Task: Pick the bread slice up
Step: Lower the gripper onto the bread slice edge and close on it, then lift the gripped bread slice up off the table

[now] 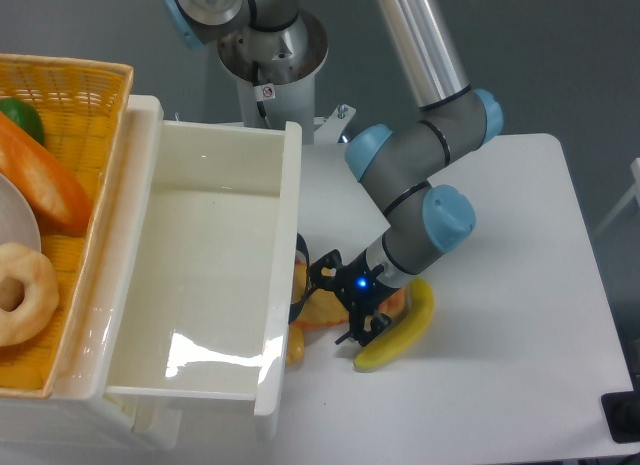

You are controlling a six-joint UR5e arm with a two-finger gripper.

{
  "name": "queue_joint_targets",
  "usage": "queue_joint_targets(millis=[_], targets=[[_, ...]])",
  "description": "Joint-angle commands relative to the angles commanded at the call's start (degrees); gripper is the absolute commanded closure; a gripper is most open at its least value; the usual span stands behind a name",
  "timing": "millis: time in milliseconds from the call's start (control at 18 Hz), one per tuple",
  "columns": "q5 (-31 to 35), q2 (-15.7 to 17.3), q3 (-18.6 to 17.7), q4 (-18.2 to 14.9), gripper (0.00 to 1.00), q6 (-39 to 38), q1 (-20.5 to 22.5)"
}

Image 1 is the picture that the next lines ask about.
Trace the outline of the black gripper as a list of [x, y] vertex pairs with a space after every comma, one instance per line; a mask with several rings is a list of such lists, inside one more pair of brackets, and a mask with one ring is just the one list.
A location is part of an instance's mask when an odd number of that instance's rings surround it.
[[382, 264], [368, 264], [365, 251], [343, 266], [337, 249], [306, 267], [301, 300], [306, 301], [317, 290], [331, 292], [349, 314], [348, 331], [335, 340], [336, 345], [351, 341], [367, 346], [391, 326], [391, 318], [376, 311], [398, 291], [380, 281], [383, 271]]

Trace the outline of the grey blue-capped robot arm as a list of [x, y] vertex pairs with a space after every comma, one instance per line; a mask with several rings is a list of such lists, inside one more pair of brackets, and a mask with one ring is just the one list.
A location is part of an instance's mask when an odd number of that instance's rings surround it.
[[[314, 135], [316, 73], [328, 50], [322, 24], [299, 0], [162, 0], [192, 48], [215, 43], [236, 80], [243, 123]], [[349, 315], [346, 338], [367, 345], [390, 318], [380, 304], [473, 231], [468, 199], [430, 178], [502, 130], [503, 113], [469, 84], [436, 0], [377, 0], [421, 112], [403, 133], [383, 125], [358, 134], [345, 161], [388, 222], [351, 263], [331, 251], [307, 271], [308, 292], [335, 294]]]

